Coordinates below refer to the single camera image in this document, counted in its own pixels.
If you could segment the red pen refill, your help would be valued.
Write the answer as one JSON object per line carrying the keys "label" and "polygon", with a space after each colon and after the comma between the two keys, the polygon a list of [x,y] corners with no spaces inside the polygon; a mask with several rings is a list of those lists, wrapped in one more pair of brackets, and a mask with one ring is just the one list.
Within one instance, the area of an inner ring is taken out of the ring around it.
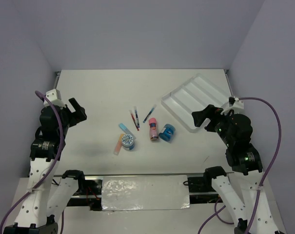
{"label": "red pen refill", "polygon": [[134,122],[134,125],[135,125],[137,131],[139,131],[139,126],[138,126],[138,124],[137,124],[137,122],[136,122],[136,118],[135,118],[135,116],[134,116],[132,110],[129,110],[129,113],[130,113],[130,115],[131,115],[131,118],[132,118],[132,120],[133,120],[133,122]]}

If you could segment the blue jar patterned lid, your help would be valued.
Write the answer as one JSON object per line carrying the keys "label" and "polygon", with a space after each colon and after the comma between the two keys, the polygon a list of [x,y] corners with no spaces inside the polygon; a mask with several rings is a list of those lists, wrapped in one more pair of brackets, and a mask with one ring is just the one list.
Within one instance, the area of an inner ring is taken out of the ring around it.
{"label": "blue jar patterned lid", "polygon": [[124,134],[121,138],[122,147],[127,150],[131,151],[135,147],[135,140],[131,134]]}

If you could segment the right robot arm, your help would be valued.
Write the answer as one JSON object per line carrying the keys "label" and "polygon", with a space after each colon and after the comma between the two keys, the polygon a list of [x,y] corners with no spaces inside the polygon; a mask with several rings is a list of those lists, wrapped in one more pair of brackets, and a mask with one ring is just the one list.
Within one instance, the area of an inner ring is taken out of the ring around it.
{"label": "right robot arm", "polygon": [[226,109],[208,105],[202,111],[192,112],[194,125],[200,127],[206,119],[205,130],[217,133],[226,145],[226,159],[236,176],[243,197],[234,190],[221,166],[207,168],[203,185],[216,191],[230,213],[236,234],[280,234],[263,187],[260,155],[252,145],[253,128],[250,119],[235,106]]}

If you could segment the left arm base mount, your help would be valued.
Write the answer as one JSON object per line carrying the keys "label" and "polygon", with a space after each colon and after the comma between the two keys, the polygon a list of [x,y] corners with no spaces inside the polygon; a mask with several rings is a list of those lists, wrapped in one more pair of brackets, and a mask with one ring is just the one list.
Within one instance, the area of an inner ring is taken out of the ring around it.
{"label": "left arm base mount", "polygon": [[85,179],[84,184],[70,198],[67,207],[88,207],[91,211],[101,211],[101,179]]}

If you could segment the pink capped tube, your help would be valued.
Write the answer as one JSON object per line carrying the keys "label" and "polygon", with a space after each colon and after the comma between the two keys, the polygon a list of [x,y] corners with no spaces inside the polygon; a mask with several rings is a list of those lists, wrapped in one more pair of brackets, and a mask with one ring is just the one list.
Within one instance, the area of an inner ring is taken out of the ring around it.
{"label": "pink capped tube", "polygon": [[156,119],[150,118],[149,119],[149,137],[151,141],[158,141],[159,136],[158,136],[158,132],[157,132],[157,121]]}

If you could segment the orange glue stick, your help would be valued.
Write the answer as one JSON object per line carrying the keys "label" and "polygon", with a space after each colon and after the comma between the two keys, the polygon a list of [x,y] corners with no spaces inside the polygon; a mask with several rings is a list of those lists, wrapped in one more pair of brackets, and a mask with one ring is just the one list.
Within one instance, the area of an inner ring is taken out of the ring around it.
{"label": "orange glue stick", "polygon": [[118,139],[118,141],[117,141],[117,144],[116,144],[116,146],[115,146],[115,148],[114,148],[114,155],[119,155],[119,153],[120,153],[120,150],[121,150],[121,148],[122,148],[122,143],[121,143],[121,140],[122,140],[122,137],[124,136],[124,134],[121,134],[120,136],[119,136],[119,139]]}

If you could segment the dark blue pen refill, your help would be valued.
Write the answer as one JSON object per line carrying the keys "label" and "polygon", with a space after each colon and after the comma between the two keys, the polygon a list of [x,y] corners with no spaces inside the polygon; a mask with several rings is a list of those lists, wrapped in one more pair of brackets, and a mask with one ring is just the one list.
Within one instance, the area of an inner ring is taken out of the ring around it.
{"label": "dark blue pen refill", "polygon": [[149,119],[150,115],[155,110],[156,106],[157,106],[156,104],[153,105],[153,107],[151,108],[151,110],[149,111],[149,113],[147,114],[147,116],[144,118],[143,123],[145,123]]}

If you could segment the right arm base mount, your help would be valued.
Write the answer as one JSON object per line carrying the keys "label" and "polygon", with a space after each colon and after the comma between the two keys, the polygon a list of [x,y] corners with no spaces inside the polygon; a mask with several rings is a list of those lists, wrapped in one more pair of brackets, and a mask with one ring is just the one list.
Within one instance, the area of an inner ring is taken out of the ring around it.
{"label": "right arm base mount", "polygon": [[189,190],[190,204],[212,204],[217,201],[218,193],[205,183],[203,173],[187,174],[186,176],[187,179],[183,185]]}

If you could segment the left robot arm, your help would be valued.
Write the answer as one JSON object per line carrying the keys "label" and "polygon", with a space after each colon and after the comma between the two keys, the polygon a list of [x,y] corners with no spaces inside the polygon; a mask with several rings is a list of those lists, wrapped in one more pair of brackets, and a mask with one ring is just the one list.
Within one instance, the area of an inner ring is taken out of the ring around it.
{"label": "left robot arm", "polygon": [[57,234],[62,227],[58,220],[73,194],[82,194],[87,188],[83,171],[67,170],[61,176],[55,192],[50,193],[55,170],[65,146],[65,137],[70,127],[85,121],[85,109],[71,98],[75,109],[71,112],[60,98],[51,95],[42,98],[45,107],[39,117],[40,127],[31,144],[30,173],[27,192],[12,207],[21,205],[14,224],[0,225],[1,234]]}

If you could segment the blue capped glue stick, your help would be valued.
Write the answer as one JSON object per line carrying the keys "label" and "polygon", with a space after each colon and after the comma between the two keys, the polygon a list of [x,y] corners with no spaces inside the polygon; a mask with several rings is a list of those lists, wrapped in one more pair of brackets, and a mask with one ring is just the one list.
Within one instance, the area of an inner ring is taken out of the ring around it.
{"label": "blue capped glue stick", "polygon": [[132,135],[131,131],[123,123],[120,123],[118,126],[125,134]]}

